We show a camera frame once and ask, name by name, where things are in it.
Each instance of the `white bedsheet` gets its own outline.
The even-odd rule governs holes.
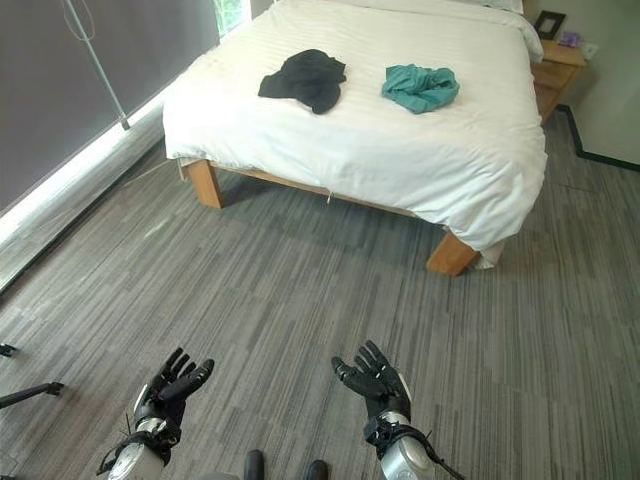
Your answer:
[[[544,178],[525,41],[534,57],[536,42],[509,24],[525,22],[513,13],[420,4],[422,13],[326,0],[275,4],[171,86],[168,157],[258,168],[410,210],[488,254],[519,231]],[[309,48],[347,65],[332,110],[318,116],[293,99],[257,96],[265,75]],[[383,98],[385,67],[409,63],[451,68],[460,83],[454,102],[413,115]]]

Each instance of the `clothing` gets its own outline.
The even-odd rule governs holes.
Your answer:
[[[311,107],[313,113],[329,111],[340,98],[345,64],[320,50],[305,50],[289,57],[282,68],[267,75],[258,95],[269,98],[295,98]]]
[[[387,67],[387,81],[382,95],[413,113],[424,113],[447,105],[458,94],[460,85],[448,68],[396,65]]]

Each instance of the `purple object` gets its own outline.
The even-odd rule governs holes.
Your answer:
[[[560,37],[560,41],[558,45],[562,45],[565,47],[578,48],[580,45],[580,41],[582,38],[580,34],[577,32],[562,32],[562,36]]]

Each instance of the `striped carpet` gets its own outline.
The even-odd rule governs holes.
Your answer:
[[[239,475],[260,448],[269,479],[318,457],[380,479],[364,404],[329,367],[371,338],[468,478],[640,478],[640,176],[576,158],[563,114],[546,130],[524,228],[496,269],[455,279],[423,269],[435,226],[232,174],[207,209],[158,151],[0,300],[22,349],[0,393],[68,385],[0,411],[0,472],[92,478],[183,345],[217,366],[164,478]]]

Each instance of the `wooden nightstand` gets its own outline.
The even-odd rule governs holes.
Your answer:
[[[586,62],[579,48],[561,47],[550,40],[542,40],[542,47],[544,60],[532,63],[531,71],[538,111],[544,124]]]

